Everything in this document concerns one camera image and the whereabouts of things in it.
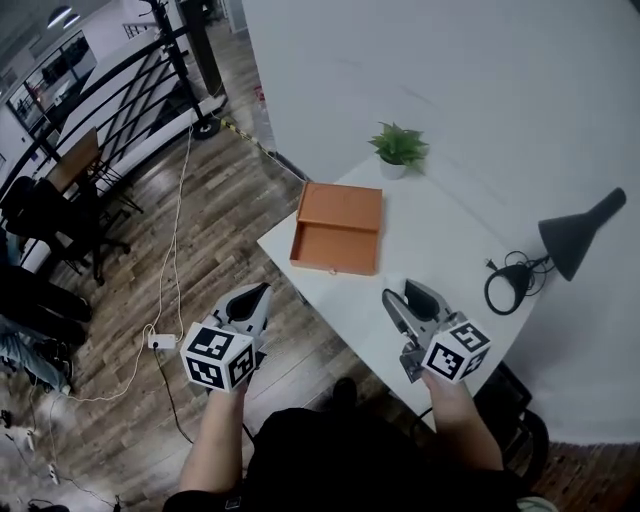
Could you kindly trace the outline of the person's black shoe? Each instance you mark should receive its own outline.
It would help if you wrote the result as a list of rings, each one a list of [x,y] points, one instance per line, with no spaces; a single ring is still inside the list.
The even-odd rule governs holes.
[[[340,378],[334,385],[331,406],[336,410],[350,410],[357,404],[357,386],[350,377]]]

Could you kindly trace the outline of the black coat stand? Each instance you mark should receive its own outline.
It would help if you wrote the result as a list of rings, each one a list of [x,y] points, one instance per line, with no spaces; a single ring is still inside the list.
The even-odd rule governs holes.
[[[213,137],[219,131],[219,126],[214,122],[211,115],[205,116],[199,107],[199,101],[197,100],[189,82],[187,68],[179,50],[177,39],[174,35],[174,30],[171,27],[165,8],[161,5],[159,0],[141,1],[148,3],[151,7],[151,12],[160,31],[160,40],[165,44],[169,59],[177,72],[189,106],[193,109],[193,113],[196,115],[196,120],[189,122],[190,126],[194,130],[195,138],[197,140],[206,140]]]

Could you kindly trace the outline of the black chair under table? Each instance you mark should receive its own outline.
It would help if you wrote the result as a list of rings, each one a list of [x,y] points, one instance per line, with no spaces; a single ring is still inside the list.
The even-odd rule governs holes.
[[[504,362],[474,396],[481,418],[498,443],[504,465],[531,443],[530,461],[522,476],[505,468],[520,497],[536,496],[532,487],[543,473],[550,449],[546,424],[528,409],[531,400],[530,391]]]

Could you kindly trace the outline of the clear water bottle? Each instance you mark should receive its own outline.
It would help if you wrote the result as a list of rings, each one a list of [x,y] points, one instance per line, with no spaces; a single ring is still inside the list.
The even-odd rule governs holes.
[[[263,147],[268,151],[274,152],[276,150],[275,140],[262,86],[255,86],[253,92],[255,95],[255,103],[253,105],[252,116],[255,136]]]

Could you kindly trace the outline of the brown wooden table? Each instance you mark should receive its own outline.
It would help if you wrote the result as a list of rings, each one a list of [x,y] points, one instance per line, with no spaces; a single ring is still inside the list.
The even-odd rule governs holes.
[[[77,184],[101,157],[98,131],[89,129],[57,162],[45,179],[60,193]]]

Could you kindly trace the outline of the black desk lamp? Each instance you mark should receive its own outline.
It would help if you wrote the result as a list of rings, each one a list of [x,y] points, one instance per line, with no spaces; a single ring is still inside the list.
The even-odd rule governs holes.
[[[538,294],[546,282],[546,276],[556,270],[567,282],[571,282],[580,268],[598,231],[626,204],[625,191],[617,187],[594,207],[584,213],[550,218],[538,222],[538,231],[546,254],[536,259],[528,258],[521,251],[523,260],[498,268],[492,260],[486,266],[493,270],[484,284],[484,299],[489,309],[500,316],[514,313],[526,297]],[[490,288],[495,279],[504,280],[513,291],[513,304],[509,309],[498,309],[490,298]]]

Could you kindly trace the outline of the person's right forearm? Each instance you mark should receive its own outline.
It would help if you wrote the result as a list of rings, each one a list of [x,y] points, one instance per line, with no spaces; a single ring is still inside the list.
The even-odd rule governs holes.
[[[502,471],[500,447],[465,383],[451,383],[428,370],[421,378],[430,392],[436,433],[457,461],[469,469]]]

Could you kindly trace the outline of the person's black clothing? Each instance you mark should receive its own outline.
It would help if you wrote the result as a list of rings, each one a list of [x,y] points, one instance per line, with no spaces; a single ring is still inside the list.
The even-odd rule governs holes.
[[[163,512],[519,512],[507,471],[430,462],[386,421],[291,408],[254,438],[244,481],[227,493],[171,496]]]

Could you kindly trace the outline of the black metal railing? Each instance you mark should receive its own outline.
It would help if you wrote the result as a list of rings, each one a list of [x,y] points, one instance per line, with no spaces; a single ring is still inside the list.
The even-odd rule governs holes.
[[[121,59],[115,65],[111,66],[106,73],[99,77],[94,83],[86,87],[76,100],[71,102],[65,109],[62,110],[62,114],[70,116],[76,109],[78,109],[84,102],[88,101],[94,94],[96,94],[101,88],[106,86],[121,73],[123,73],[130,66],[134,65],[139,60],[148,56],[152,51],[159,49],[163,45],[169,44],[169,38],[177,39],[178,37],[186,36],[190,33],[190,29],[187,26],[182,26],[177,30],[172,31],[169,35],[160,35],[157,39],[153,39],[149,44],[142,46],[139,50],[131,53],[126,58]],[[23,153],[20,159],[16,162],[12,170],[8,173],[4,182],[0,185],[0,199],[8,192],[11,184],[17,179],[18,174],[22,168],[30,160],[31,155],[38,150],[41,146],[47,143],[49,135],[58,127],[57,123],[51,123],[46,127],[41,135],[35,138],[28,149]]]

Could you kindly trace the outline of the person's left forearm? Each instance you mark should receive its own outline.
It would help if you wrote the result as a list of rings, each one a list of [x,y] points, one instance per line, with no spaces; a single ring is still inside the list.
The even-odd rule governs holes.
[[[212,391],[196,440],[182,468],[178,490],[225,493],[242,476],[242,431],[247,383]]]

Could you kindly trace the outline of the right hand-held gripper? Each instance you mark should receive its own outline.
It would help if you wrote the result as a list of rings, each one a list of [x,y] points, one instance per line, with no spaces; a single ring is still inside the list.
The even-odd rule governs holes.
[[[396,329],[408,339],[399,361],[411,382],[427,370],[458,383],[481,366],[491,338],[478,322],[462,312],[452,313],[439,293],[415,280],[405,281],[404,296],[406,304],[382,303]]]

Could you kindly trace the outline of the small green potted plant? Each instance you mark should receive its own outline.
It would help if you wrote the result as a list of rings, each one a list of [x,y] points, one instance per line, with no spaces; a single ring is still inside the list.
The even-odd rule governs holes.
[[[368,143],[375,148],[382,175],[390,180],[408,172],[423,174],[430,145],[422,140],[420,131],[403,129],[397,124],[381,122],[382,131]]]

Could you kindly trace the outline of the orange drawer box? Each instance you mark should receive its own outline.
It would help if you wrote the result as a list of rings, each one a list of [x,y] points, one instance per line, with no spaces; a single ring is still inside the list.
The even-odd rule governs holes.
[[[330,273],[377,273],[382,229],[380,189],[307,183],[296,212],[289,260]]]

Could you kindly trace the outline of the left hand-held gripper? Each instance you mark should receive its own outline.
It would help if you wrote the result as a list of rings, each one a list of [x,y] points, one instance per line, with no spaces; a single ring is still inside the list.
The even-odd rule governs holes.
[[[191,325],[180,355],[192,383],[231,392],[249,378],[259,365],[272,295],[266,282],[240,286]]]

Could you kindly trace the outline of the black office chair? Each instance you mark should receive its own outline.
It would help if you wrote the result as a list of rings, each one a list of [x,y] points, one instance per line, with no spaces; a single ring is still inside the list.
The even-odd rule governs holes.
[[[0,199],[0,212],[10,233],[45,243],[56,259],[75,271],[90,267],[100,286],[104,284],[102,248],[131,252],[129,244],[108,236],[115,221],[128,214],[123,210],[109,213],[91,183],[68,199],[50,181],[23,176]]]

